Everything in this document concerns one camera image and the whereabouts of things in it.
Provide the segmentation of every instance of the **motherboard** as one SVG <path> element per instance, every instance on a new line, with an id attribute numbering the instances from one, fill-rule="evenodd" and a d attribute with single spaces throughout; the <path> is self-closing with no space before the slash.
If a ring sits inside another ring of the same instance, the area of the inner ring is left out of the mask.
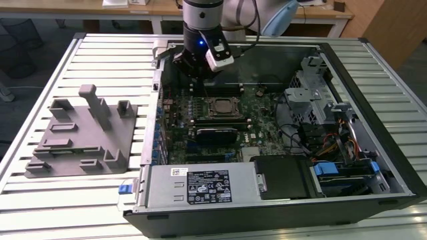
<path id="1" fill-rule="evenodd" d="M 280 93 L 263 85 L 165 91 L 168 164 L 248 162 L 285 153 L 275 122 Z"/>

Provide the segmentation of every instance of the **white box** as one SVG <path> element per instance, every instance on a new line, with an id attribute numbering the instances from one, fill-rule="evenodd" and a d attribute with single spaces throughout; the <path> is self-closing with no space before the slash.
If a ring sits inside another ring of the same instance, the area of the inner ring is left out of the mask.
<path id="1" fill-rule="evenodd" d="M 147 5 L 149 0 L 128 0 L 129 4 Z"/>
<path id="2" fill-rule="evenodd" d="M 125 9 L 128 8 L 128 0 L 103 0 L 101 7 L 104 9 Z"/>

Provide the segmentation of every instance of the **white desk leg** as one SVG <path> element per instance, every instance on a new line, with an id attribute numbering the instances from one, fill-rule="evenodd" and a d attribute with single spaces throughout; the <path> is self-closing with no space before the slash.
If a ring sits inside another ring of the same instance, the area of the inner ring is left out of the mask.
<path id="1" fill-rule="evenodd" d="M 348 22 L 348 19 L 336 19 L 335 20 L 335 24 L 331 28 L 331 31 L 328 32 L 328 35 L 327 35 L 328 38 L 339 38 L 340 37 L 347 22 Z"/>
<path id="2" fill-rule="evenodd" d="M 151 16 L 152 33 L 161 34 L 161 16 Z"/>

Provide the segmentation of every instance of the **cpu socket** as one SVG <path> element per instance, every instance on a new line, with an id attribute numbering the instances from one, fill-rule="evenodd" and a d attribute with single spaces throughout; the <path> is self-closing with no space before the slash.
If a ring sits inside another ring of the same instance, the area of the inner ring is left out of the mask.
<path id="1" fill-rule="evenodd" d="M 212 119 L 240 119 L 243 115 L 239 113 L 239 99 L 235 97 L 209 97 L 208 117 Z"/>

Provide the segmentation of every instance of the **yellow wire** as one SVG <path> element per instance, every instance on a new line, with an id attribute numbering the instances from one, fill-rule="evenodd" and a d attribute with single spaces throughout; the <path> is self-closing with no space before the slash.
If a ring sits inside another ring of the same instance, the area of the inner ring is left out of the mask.
<path id="1" fill-rule="evenodd" d="M 335 147 L 336 147 L 336 143 L 333 143 L 325 150 L 323 150 L 319 154 L 316 154 L 317 156 L 321 156 L 323 154 L 328 153 Z"/>

